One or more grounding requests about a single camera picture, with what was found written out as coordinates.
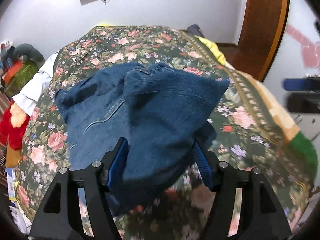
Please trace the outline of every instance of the blue denim jacket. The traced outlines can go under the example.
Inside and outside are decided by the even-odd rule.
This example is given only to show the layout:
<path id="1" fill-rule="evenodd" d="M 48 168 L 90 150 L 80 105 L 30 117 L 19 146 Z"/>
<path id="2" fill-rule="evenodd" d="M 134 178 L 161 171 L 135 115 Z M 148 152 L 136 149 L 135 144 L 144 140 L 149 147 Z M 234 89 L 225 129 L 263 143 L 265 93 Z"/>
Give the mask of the blue denim jacket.
<path id="1" fill-rule="evenodd" d="M 147 205 L 194 163 L 192 145 L 229 86 L 164 63 L 99 70 L 56 103 L 67 124 L 74 170 L 100 160 L 120 137 L 129 141 L 122 178 L 106 195 L 113 215 Z"/>

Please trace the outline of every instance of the red stuffed toy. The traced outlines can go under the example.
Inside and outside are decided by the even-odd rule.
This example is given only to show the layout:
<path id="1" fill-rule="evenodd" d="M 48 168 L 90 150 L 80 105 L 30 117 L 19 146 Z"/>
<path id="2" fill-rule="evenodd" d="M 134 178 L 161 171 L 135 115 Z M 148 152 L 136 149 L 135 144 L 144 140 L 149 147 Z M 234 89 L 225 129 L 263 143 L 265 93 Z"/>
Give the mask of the red stuffed toy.
<path id="1" fill-rule="evenodd" d="M 0 143 L 5 146 L 8 141 L 13 150 L 20 150 L 29 120 L 30 116 L 11 100 L 0 122 Z"/>

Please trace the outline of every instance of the blue gripper pad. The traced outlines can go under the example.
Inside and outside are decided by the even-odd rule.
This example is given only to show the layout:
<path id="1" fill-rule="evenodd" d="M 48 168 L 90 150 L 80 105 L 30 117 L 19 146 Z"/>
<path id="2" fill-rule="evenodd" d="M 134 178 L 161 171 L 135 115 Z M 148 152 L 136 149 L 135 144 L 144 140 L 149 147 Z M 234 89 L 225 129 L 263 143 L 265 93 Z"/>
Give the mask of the blue gripper pad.
<path id="1" fill-rule="evenodd" d="M 129 153 L 129 143 L 127 139 L 122 142 L 113 162 L 109 168 L 107 187 L 112 190 L 114 185 L 121 179 L 127 156 Z"/>
<path id="2" fill-rule="evenodd" d="M 204 156 L 204 153 L 202 152 L 196 140 L 192 147 L 192 153 L 194 156 L 194 160 L 198 166 L 204 185 L 211 190 L 214 186 L 212 181 L 212 168 L 210 167 L 207 159 Z"/>
<path id="3" fill-rule="evenodd" d="M 320 90 L 320 79 L 287 78 L 282 87 L 287 91 L 317 91 Z"/>

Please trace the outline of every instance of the metal screw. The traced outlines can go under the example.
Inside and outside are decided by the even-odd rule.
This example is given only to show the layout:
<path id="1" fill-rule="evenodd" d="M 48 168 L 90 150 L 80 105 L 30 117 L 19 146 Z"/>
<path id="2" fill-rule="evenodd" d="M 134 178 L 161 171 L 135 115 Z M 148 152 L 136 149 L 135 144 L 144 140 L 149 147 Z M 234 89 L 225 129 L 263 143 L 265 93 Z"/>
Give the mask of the metal screw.
<path id="1" fill-rule="evenodd" d="M 59 172 L 61 173 L 61 174 L 65 174 L 66 172 L 67 172 L 67 168 L 66 167 L 62 167 L 60 170 L 59 170 Z"/>
<path id="2" fill-rule="evenodd" d="M 253 168 L 252 170 L 257 175 L 261 173 L 261 170 L 259 168 Z"/>
<path id="3" fill-rule="evenodd" d="M 98 168 L 101 165 L 101 161 L 95 161 L 92 163 L 92 166 Z"/>
<path id="4" fill-rule="evenodd" d="M 219 162 L 219 166 L 222 168 L 226 168 L 226 167 L 228 167 L 228 163 L 222 161 L 222 162 Z"/>

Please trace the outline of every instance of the bed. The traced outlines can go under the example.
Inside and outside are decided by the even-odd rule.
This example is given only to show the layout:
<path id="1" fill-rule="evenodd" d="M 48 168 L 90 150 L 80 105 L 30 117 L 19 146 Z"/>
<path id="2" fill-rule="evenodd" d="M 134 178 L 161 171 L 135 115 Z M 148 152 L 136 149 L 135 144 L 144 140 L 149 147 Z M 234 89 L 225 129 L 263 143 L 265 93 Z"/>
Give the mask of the bed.
<path id="1" fill-rule="evenodd" d="M 67 127 L 54 102 L 56 90 L 69 89 L 100 68 L 131 61 L 143 65 L 164 61 L 196 75 L 230 79 L 207 120 L 217 132 L 209 150 L 236 168 L 259 167 L 294 228 L 316 175 L 317 157 L 311 142 L 260 82 L 228 65 L 215 43 L 161 26 L 97 26 L 60 50 L 53 78 L 31 115 L 16 170 L 16 198 L 27 217 L 33 220 L 59 168 L 72 168 Z M 202 184 L 194 164 L 152 206 L 114 221 L 123 239 L 197 239 L 213 200 L 214 193 Z M 236 233 L 240 206 L 238 189 L 229 235 Z M 84 231 L 92 236 L 85 204 L 80 203 L 80 211 Z M 167 219 L 160 219 L 159 213 Z"/>

